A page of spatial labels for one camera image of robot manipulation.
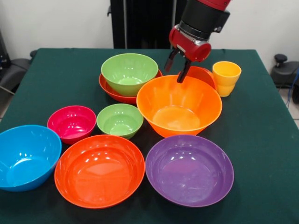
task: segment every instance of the dark green table cover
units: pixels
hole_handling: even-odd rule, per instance
[[[152,57],[165,74],[169,50],[40,49],[0,131],[25,124],[46,126],[55,110],[68,105],[98,113],[116,103],[98,78],[102,63],[124,52]],[[255,50],[213,50],[200,66],[211,69],[220,60],[237,63],[242,74],[231,96],[223,98],[219,119],[199,135],[219,145],[233,163],[235,182],[224,200],[205,208],[180,207],[162,198],[145,177],[123,203],[88,210],[64,200],[52,175],[33,191],[0,191],[0,223],[298,224],[299,131]],[[178,56],[169,74],[177,74],[183,62]],[[93,134],[100,132],[95,128]],[[161,139],[145,121],[131,140],[146,157]]]

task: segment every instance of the purple bowl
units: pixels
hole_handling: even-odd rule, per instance
[[[225,152],[193,135],[176,135],[158,142],[146,157],[145,171],[160,195],[186,207],[219,202],[234,182],[233,165]]]

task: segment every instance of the magenta bowl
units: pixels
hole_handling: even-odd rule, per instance
[[[219,202],[234,182],[234,169],[225,152],[193,135],[176,135],[158,142],[146,157],[145,171],[161,196],[186,207]]]
[[[67,106],[50,116],[47,127],[56,132],[63,143],[72,145],[90,136],[96,119],[95,113],[85,106]]]

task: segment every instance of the blue bowl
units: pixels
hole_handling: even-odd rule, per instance
[[[25,125],[0,134],[0,189],[27,191],[39,187],[53,172],[61,141],[52,130]]]

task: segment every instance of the floor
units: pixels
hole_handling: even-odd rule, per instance
[[[13,99],[13,96],[9,96],[8,100],[4,100],[4,101],[0,102],[0,122],[1,122],[4,114],[6,113],[12,99]]]
[[[283,99],[284,103],[287,102],[288,100],[288,89],[281,89],[279,91],[279,94],[281,95],[281,98]],[[290,104],[286,105],[286,107],[288,107],[288,110],[292,116],[292,118],[294,119],[297,127],[299,128],[299,104],[294,104],[292,99],[290,100]]]

